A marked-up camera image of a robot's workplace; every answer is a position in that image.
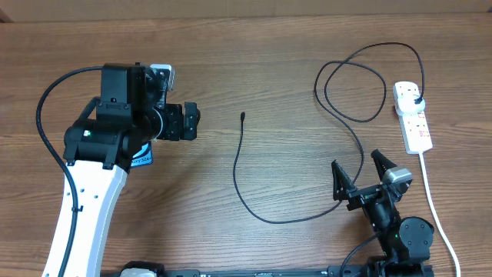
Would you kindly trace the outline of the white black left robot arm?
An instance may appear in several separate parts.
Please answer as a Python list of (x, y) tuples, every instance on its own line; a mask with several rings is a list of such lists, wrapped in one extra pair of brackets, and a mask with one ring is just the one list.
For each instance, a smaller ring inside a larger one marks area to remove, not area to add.
[(116, 202), (132, 162), (154, 140), (192, 141), (201, 113), (194, 102), (168, 104), (175, 71), (171, 65), (98, 66), (101, 94), (94, 97), (64, 135), (59, 155), (42, 127), (42, 107), (61, 82), (88, 68), (69, 72), (50, 84), (35, 114), (38, 133), (64, 173), (64, 196), (43, 274), (99, 276)]

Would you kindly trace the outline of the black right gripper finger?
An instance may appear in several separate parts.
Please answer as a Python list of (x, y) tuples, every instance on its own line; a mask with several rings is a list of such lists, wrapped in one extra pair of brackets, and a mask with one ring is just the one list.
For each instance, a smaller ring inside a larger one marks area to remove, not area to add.
[(378, 149), (375, 149), (371, 153), (371, 158), (374, 161), (378, 177), (381, 181), (383, 180), (384, 174), (388, 169), (392, 169), (397, 166), (391, 160), (386, 158)]
[(356, 186), (336, 160), (331, 163), (331, 170), (334, 178), (334, 201), (348, 200), (350, 198), (350, 194), (356, 191)]

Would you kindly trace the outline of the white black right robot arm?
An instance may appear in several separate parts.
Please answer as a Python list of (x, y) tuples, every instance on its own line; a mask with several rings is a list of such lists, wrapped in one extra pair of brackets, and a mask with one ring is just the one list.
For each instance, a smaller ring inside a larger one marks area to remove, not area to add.
[[(329, 276), (432, 276), (430, 247), (434, 227), (416, 216), (402, 218), (397, 210), (404, 193), (413, 181), (411, 172), (396, 165), (379, 150), (371, 158), (380, 179), (376, 185), (358, 189), (338, 162), (331, 163), (334, 177), (334, 200), (347, 202), (349, 211), (362, 209), (374, 235), (351, 251), (341, 265), (327, 268)], [(371, 256), (363, 265), (349, 266), (351, 257), (368, 243), (378, 240), (382, 255)]]

